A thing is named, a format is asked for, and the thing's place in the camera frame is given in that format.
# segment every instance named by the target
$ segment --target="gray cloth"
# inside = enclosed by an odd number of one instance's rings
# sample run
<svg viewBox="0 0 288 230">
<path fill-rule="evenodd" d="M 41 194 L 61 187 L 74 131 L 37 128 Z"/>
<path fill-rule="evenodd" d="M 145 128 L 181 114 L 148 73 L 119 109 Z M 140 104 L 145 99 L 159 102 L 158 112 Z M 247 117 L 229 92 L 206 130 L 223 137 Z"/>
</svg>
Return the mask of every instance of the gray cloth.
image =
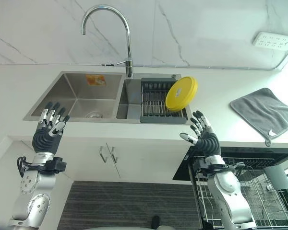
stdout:
<svg viewBox="0 0 288 230">
<path fill-rule="evenodd" d="M 268 88 L 262 88 L 230 103 L 249 125 L 265 137 L 266 146 L 288 130 L 288 106 Z"/>
</svg>

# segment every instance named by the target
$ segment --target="robot finger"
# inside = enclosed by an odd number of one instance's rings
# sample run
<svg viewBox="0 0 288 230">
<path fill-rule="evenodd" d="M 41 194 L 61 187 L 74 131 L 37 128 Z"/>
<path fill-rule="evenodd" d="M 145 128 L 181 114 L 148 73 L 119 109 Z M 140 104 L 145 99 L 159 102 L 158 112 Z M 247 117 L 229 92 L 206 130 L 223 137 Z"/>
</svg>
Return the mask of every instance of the robot finger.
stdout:
<svg viewBox="0 0 288 230">
<path fill-rule="evenodd" d="M 201 117 L 205 127 L 211 128 L 211 124 L 210 124 L 208 118 L 203 113 L 201 113 L 200 111 L 196 111 L 196 114 Z"/>
<path fill-rule="evenodd" d="M 195 132 L 195 134 L 197 135 L 198 138 L 201 136 L 201 132 L 198 130 L 197 127 L 190 126 L 190 128 Z"/>
<path fill-rule="evenodd" d="M 52 129 L 48 132 L 50 136 L 52 137 L 55 137 L 57 136 L 58 134 L 60 134 L 64 127 L 66 125 L 66 122 L 65 121 L 59 121 L 58 123 L 56 123 Z"/>
<path fill-rule="evenodd" d="M 47 113 L 48 113 L 48 109 L 44 109 L 41 116 L 39 117 L 38 123 L 42 124 L 44 121 L 47 120 Z"/>
<path fill-rule="evenodd" d="M 197 120 L 197 118 L 191 117 L 190 120 L 197 126 L 197 128 L 199 129 L 200 132 L 203 131 L 203 127 L 202 127 L 202 125 L 199 123 L 199 121 Z"/>
<path fill-rule="evenodd" d="M 47 105 L 45 106 L 45 109 L 47 109 L 47 111 L 50 111 L 51 107 L 52 107 L 52 102 L 48 102 Z"/>
<path fill-rule="evenodd" d="M 57 102 L 57 103 L 54 104 L 52 110 L 57 111 L 57 109 L 58 109 L 59 107 L 60 107 L 60 103 Z"/>
<path fill-rule="evenodd" d="M 47 125 L 52 125 L 53 124 L 53 120 L 54 120 L 54 114 L 55 114 L 55 110 L 51 110 L 49 113 L 48 113 L 48 116 L 46 118 L 46 124 Z"/>
<path fill-rule="evenodd" d="M 200 111 L 196 111 L 196 114 L 201 117 L 201 120 L 203 121 L 206 130 L 207 130 L 209 133 L 214 133 L 214 131 L 213 131 L 213 129 L 212 129 L 212 126 L 211 126 L 210 121 L 208 120 L 208 118 L 207 118 L 203 113 L 201 113 Z"/>
<path fill-rule="evenodd" d="M 65 123 L 67 123 L 68 120 L 69 120 L 69 118 L 71 118 L 71 117 L 70 117 L 69 115 L 67 115 L 67 116 L 64 117 L 64 120 L 63 120 L 63 121 L 65 121 Z"/>
<path fill-rule="evenodd" d="M 202 128 L 205 128 L 205 124 L 203 123 L 203 120 L 202 120 L 201 116 L 199 116 L 199 115 L 197 114 L 197 112 L 193 112 L 192 114 L 193 114 L 193 116 L 195 116 L 196 119 L 199 121 L 199 123 L 201 124 Z"/>
<path fill-rule="evenodd" d="M 58 115 L 63 115 L 64 113 L 65 113 L 65 111 L 66 111 L 66 109 L 63 107 L 63 108 L 61 108 L 60 109 L 60 111 L 59 111 L 59 113 L 58 113 Z"/>
<path fill-rule="evenodd" d="M 57 115 L 55 116 L 55 118 L 54 118 L 53 124 L 56 124 L 56 123 L 58 123 L 58 122 L 60 121 L 62 115 L 63 115 L 64 112 L 65 112 L 65 110 L 66 110 L 66 109 L 65 109 L 64 107 L 60 109 L 60 111 L 58 112 L 58 114 L 57 114 Z"/>
<path fill-rule="evenodd" d="M 192 143 L 193 145 L 196 145 L 197 140 L 198 140 L 197 138 L 195 138 L 195 137 L 193 137 L 187 133 L 180 133 L 179 136 L 182 139 L 186 140 L 187 142 Z"/>
</svg>

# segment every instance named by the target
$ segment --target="white cabinet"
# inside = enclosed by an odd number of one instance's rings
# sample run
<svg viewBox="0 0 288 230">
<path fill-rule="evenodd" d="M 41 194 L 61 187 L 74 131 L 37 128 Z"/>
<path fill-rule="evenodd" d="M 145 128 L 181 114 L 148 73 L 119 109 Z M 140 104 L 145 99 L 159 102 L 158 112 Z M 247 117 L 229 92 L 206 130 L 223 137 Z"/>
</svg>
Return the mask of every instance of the white cabinet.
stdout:
<svg viewBox="0 0 288 230">
<path fill-rule="evenodd" d="M 56 157 L 67 163 L 74 181 L 118 181 L 119 175 L 105 142 L 62 139 Z"/>
<path fill-rule="evenodd" d="M 120 181 L 175 184 L 172 178 L 189 146 L 184 143 L 107 141 Z"/>
<path fill-rule="evenodd" d="M 188 149 L 177 140 L 62 138 L 55 156 L 74 181 L 189 184 L 172 180 Z"/>
</svg>

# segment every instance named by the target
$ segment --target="orange label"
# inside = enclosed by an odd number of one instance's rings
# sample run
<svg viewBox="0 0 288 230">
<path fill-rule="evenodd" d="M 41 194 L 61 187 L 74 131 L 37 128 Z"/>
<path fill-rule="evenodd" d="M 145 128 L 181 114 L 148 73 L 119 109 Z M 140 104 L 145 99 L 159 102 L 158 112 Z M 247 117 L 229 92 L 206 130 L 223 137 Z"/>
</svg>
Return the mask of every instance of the orange label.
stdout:
<svg viewBox="0 0 288 230">
<path fill-rule="evenodd" d="M 86 80 L 89 85 L 106 85 L 104 75 L 86 74 Z"/>
</svg>

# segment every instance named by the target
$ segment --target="dish rack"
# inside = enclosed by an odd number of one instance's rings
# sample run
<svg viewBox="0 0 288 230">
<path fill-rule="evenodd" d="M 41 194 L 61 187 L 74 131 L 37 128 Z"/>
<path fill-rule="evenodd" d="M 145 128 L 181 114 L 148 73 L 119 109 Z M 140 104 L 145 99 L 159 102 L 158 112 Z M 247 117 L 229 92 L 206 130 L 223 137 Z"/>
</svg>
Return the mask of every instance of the dish rack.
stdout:
<svg viewBox="0 0 288 230">
<path fill-rule="evenodd" d="M 141 80 L 141 123 L 187 122 L 186 110 L 169 111 L 165 105 L 167 93 L 176 82 L 174 78 L 142 78 Z"/>
<path fill-rule="evenodd" d="M 226 164 L 243 161 L 245 167 L 236 172 L 241 184 L 241 193 L 250 205 L 257 229 L 288 230 L 288 189 L 267 190 L 270 184 L 264 173 L 274 159 L 223 158 Z M 220 213 L 207 186 L 207 178 L 197 172 L 196 164 L 189 165 L 193 190 L 203 229 L 224 229 Z"/>
</svg>

